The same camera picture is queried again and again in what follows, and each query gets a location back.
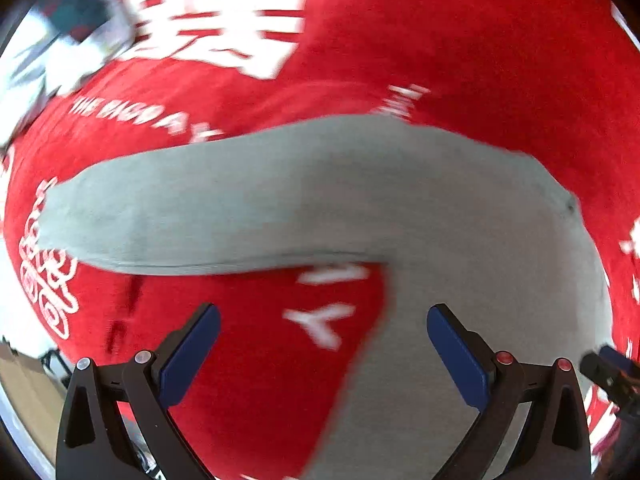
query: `red fleece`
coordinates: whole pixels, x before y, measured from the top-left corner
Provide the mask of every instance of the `red fleece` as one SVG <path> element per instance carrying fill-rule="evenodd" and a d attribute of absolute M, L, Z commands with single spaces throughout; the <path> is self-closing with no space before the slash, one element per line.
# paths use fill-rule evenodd
<path fill-rule="evenodd" d="M 15 143 L 4 230 L 16 271 L 43 180 L 186 144 L 203 124 L 222 131 L 209 137 L 218 140 L 386 106 L 415 124 L 529 153 L 574 192 L 610 278 L 614 341 L 623 350 L 631 344 L 637 356 L 636 260 L 619 243 L 640 216 L 640 53 L 613 20 L 609 0 L 306 0 L 292 15 L 304 27 L 290 35 L 298 46 L 273 80 L 207 62 L 134 58 L 111 63 L 80 97 L 49 104 Z M 429 92 L 407 98 L 390 88 L 411 85 Z M 104 101 L 79 113 L 95 98 Z M 156 120 L 135 124 L 122 114 L 98 118 L 111 100 L 127 102 L 120 112 L 142 102 L 164 107 L 159 118 L 184 115 L 172 117 L 173 135 L 171 121 L 153 127 Z M 343 373 L 382 312 L 383 271 L 371 270 L 363 281 L 309 287 L 296 283 L 300 270 L 156 278 L 79 264 L 67 283 L 79 309 L 58 309 L 49 322 L 60 326 L 65 317 L 69 337 L 58 339 L 72 359 L 88 354 L 106 364 L 155 347 L 203 301 L 218 304 L 225 332 L 175 418 L 223 478 L 239 474 L 233 453 L 246 452 L 243 460 L 254 460 L 258 478 L 280 480 L 299 475 L 308 462 Z M 272 332 L 269 312 L 276 306 L 314 310 L 336 301 L 363 309 L 357 319 L 338 321 L 357 323 L 357 337 L 330 359 L 313 354 L 300 332 Z M 316 387 L 303 392 L 294 378 L 309 374 L 317 374 Z M 301 396 L 315 399 L 312 410 L 295 405 Z M 591 427 L 604 410 L 593 397 Z M 281 403 L 290 416 L 269 419 L 260 410 L 267 402 Z M 225 415 L 237 413 L 235 406 L 249 406 L 245 418 Z M 241 435 L 239 447 L 220 452 L 216 445 L 227 434 Z M 283 449 L 290 450 L 287 459 L 270 462 Z"/>

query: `white lettering on red fabric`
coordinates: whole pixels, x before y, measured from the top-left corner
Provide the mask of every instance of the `white lettering on red fabric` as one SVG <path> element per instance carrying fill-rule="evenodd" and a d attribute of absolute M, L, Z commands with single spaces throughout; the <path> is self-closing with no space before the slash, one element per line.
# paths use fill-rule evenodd
<path fill-rule="evenodd" d="M 640 218 L 636 218 L 631 231 L 629 231 L 631 240 L 620 242 L 620 250 L 625 254 L 631 254 L 636 258 L 640 258 Z"/>
<path fill-rule="evenodd" d="M 424 94 L 430 92 L 429 89 L 418 85 L 411 85 L 409 88 L 400 86 L 389 86 L 391 95 L 383 100 L 383 105 L 374 108 L 370 113 L 386 115 L 408 121 L 411 118 L 411 110 L 415 108 L 415 102 Z"/>
<path fill-rule="evenodd" d="M 640 304 L 640 282 L 635 276 L 632 277 L 631 296 L 636 300 L 637 304 Z"/>
<path fill-rule="evenodd" d="M 223 135 L 224 132 L 222 130 L 212 130 L 209 126 L 209 123 L 198 123 L 191 125 L 191 140 L 189 141 L 191 144 L 196 144 L 198 142 L 206 142 L 211 137 L 217 137 Z"/>
<path fill-rule="evenodd" d="M 105 104 L 101 110 L 96 113 L 100 104 L 103 103 Z M 69 113 L 79 114 L 83 117 L 90 117 L 95 114 L 94 117 L 96 119 L 116 120 L 122 123 L 132 121 L 132 123 L 136 125 L 150 123 L 159 119 L 151 124 L 152 128 L 166 128 L 171 136 L 183 134 L 190 129 L 191 144 L 206 142 L 213 137 L 219 137 L 225 134 L 222 130 L 211 128 L 209 123 L 201 122 L 190 125 L 190 116 L 187 112 L 176 112 L 161 117 L 164 111 L 165 108 L 162 105 L 131 103 L 130 101 L 122 101 L 120 99 L 107 101 L 101 97 L 78 96 Z"/>
<path fill-rule="evenodd" d="M 156 124 L 151 126 L 152 128 L 165 127 L 169 130 L 169 135 L 182 134 L 187 129 L 187 122 L 189 115 L 187 112 L 178 112 L 167 117 L 160 119 Z"/>
<path fill-rule="evenodd" d="M 306 0 L 125 0 L 148 35 L 124 53 L 194 60 L 274 79 L 297 47 Z"/>
<path fill-rule="evenodd" d="M 330 321 L 351 317 L 355 312 L 353 305 L 332 303 L 313 312 L 299 310 L 285 310 L 284 319 L 298 323 L 309 335 L 311 340 L 320 348 L 337 351 L 342 340 L 329 326 Z"/>
<path fill-rule="evenodd" d="M 300 274 L 298 283 L 303 285 L 329 285 L 330 283 L 366 280 L 368 277 L 369 271 L 366 267 L 349 264 L 308 270 Z"/>
<path fill-rule="evenodd" d="M 71 258 L 66 251 L 41 250 L 38 247 L 40 226 L 38 219 L 42 212 L 42 203 L 47 189 L 55 186 L 58 180 L 43 180 L 36 190 L 36 202 L 24 226 L 24 236 L 18 245 L 22 259 L 20 280 L 22 288 L 33 304 L 38 304 L 40 312 L 50 329 L 61 339 L 69 338 L 67 314 L 78 311 L 76 297 L 68 290 L 67 282 L 75 275 L 78 260 Z"/>

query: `gray cloth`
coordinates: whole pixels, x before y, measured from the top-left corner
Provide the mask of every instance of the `gray cloth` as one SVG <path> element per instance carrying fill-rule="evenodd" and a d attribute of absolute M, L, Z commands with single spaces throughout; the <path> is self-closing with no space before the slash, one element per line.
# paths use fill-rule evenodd
<path fill-rule="evenodd" d="M 47 193 L 40 245 L 133 274 L 389 264 L 388 315 L 309 480 L 430 478 L 460 442 L 475 411 L 428 341 L 432 304 L 526 362 L 575 363 L 610 337 L 575 198 L 528 156 L 391 118 L 325 118 L 97 164 Z M 514 444 L 511 433 L 491 474 Z"/>

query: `blue gripper pad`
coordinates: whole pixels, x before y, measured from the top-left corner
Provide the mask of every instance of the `blue gripper pad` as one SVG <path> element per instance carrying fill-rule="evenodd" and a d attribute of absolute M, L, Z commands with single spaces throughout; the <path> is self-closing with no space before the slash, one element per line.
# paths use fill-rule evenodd
<path fill-rule="evenodd" d="M 462 398 L 482 412 L 490 396 L 487 375 L 462 336 L 435 306 L 427 314 L 427 333 Z"/>
<path fill-rule="evenodd" d="M 160 372 L 158 401 L 163 408 L 184 398 L 220 333 L 220 313 L 211 305 L 184 337 Z"/>
<path fill-rule="evenodd" d="M 637 365 L 625 355 L 622 355 L 615 348 L 609 345 L 603 346 L 598 355 L 602 357 L 610 365 L 615 366 L 621 372 L 627 375 L 632 375 Z"/>

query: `folded cloth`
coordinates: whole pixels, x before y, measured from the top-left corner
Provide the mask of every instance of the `folded cloth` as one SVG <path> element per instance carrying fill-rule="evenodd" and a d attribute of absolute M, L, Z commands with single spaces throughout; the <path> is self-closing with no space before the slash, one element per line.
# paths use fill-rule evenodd
<path fill-rule="evenodd" d="M 92 12 L 82 6 L 85 2 L 92 3 Z M 0 57 L 0 148 L 31 124 L 53 96 L 78 90 L 135 37 L 121 0 L 40 0 L 36 7 Z"/>
<path fill-rule="evenodd" d="M 101 162 L 47 191 L 38 232 L 41 250 L 67 249 L 100 269 L 234 273 L 206 277 L 211 283 L 228 278 L 222 287 L 227 296 L 209 292 L 202 297 L 222 305 L 225 341 L 236 338 L 250 348 L 234 348 L 228 355 L 217 347 L 192 393 L 197 401 L 183 408 L 191 418 L 206 420 L 203 434 L 217 435 L 224 428 L 221 440 L 208 436 L 213 441 L 202 441 L 199 451 L 222 478 L 219 471 L 232 470 L 234 462 L 246 467 L 244 456 L 234 460 L 242 445 L 236 434 L 226 433 L 228 428 L 251 420 L 253 431 L 262 420 L 245 419 L 236 410 L 244 413 L 255 404 L 252 392 L 267 402 L 271 392 L 291 391 L 284 380 L 273 386 L 280 368 L 271 361 L 279 355 L 272 347 L 292 352 L 284 369 L 297 374 L 293 404 L 300 399 L 309 404 L 290 424 L 300 424 L 303 430 L 295 427 L 306 438 L 313 426 L 309 414 L 319 413 L 315 394 L 332 384 L 324 374 L 341 373 L 334 358 L 320 365 L 306 349 L 340 357 L 346 334 L 364 338 L 360 331 L 370 330 L 376 319 L 341 394 L 339 415 L 323 434 L 304 478 L 370 478 L 381 471 L 410 478 L 418 469 L 430 478 L 475 416 L 462 405 L 428 343 L 424 316 L 431 304 L 447 301 L 495 349 L 509 349 L 530 362 L 548 364 L 559 355 L 577 362 L 610 334 L 602 265 L 569 192 L 529 156 L 391 118 L 334 116 Z M 288 286 L 276 278 L 277 270 L 235 274 L 339 262 L 311 272 L 282 269 Z M 382 281 L 375 270 L 381 267 L 384 295 L 372 284 Z M 164 283 L 165 295 L 180 291 L 179 300 L 169 307 L 156 301 L 148 310 L 138 307 L 130 330 L 157 330 L 160 318 L 175 319 L 200 279 L 140 278 L 140 283 Z M 340 280 L 361 294 L 367 291 L 365 300 L 332 296 L 329 304 L 318 303 L 319 290 Z M 272 283 L 282 288 L 274 292 Z M 135 297 L 149 302 L 149 294 L 141 286 Z M 88 318 L 91 326 L 95 316 Z M 360 316 L 368 321 L 357 321 Z M 323 319 L 331 322 L 318 324 Z M 240 335 L 243 324 L 248 329 Z M 319 329 L 325 326 L 332 330 Z M 92 336 L 89 331 L 78 337 Z M 127 338 L 140 344 L 132 333 Z M 268 356 L 268 381 L 248 368 L 256 362 L 249 357 L 253 352 Z M 230 386 L 238 376 L 251 386 Z M 222 414 L 213 413 L 226 395 L 212 393 L 215 383 L 224 383 L 236 398 L 233 408 L 220 408 Z M 312 385 L 315 393 L 302 394 L 302 384 Z M 275 416 L 268 428 L 279 438 L 275 428 L 282 417 L 297 412 L 287 405 L 286 415 L 275 415 L 270 411 L 275 404 L 267 404 L 257 416 Z M 523 407 L 494 463 L 494 476 L 504 467 L 524 416 Z M 290 426 L 285 433 L 296 434 Z M 232 444 L 224 440 L 228 434 Z M 212 458 L 204 450 L 221 446 L 234 451 L 211 452 Z M 260 465 L 251 471 L 268 470 L 272 456 L 294 454 L 287 446 L 260 449 L 252 453 Z"/>
<path fill-rule="evenodd" d="M 337 116 L 96 164 L 47 192 L 39 244 L 131 274 L 417 263 L 452 230 L 438 224 L 441 209 L 459 211 L 461 240 L 478 229 L 491 240 L 503 227 L 479 226 L 474 205 L 521 202 L 523 190 L 532 198 L 521 217 L 544 204 L 584 230 L 575 198 L 531 157 L 392 118 Z"/>

